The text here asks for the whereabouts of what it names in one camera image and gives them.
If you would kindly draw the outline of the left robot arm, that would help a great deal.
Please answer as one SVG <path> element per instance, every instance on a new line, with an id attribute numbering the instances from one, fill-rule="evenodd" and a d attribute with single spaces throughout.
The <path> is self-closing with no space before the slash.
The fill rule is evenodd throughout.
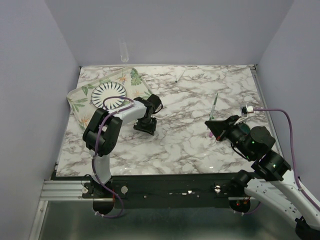
<path id="1" fill-rule="evenodd" d="M 127 100 L 129 104 L 109 109 L 106 105 L 108 100 Z M 110 194 L 110 153 L 117 144 L 121 128 L 136 121 L 134 130 L 153 136 L 157 126 L 157 120 L 153 115 L 162 108 L 162 101 L 155 94 L 151 94 L 147 99 L 111 96 L 102 101 L 102 107 L 94 112 L 82 136 L 86 148 L 92 154 L 93 171 L 89 187 L 84 186 L 82 189 L 83 197 L 104 198 Z"/>

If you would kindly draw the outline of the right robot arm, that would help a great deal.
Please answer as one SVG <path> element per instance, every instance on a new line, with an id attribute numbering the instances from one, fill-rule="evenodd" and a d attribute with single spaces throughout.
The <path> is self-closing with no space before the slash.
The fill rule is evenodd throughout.
<path id="1" fill-rule="evenodd" d="M 315 198 L 303 193 L 303 186 L 289 163 L 272 150 L 276 140 L 269 130 L 264 126 L 249 128 L 238 115 L 226 120 L 207 120 L 205 125 L 218 142 L 228 140 L 253 163 L 254 172 L 240 170 L 228 189 L 236 196 L 246 194 L 282 212 L 293 223 L 301 240 L 318 240 L 320 211 Z"/>

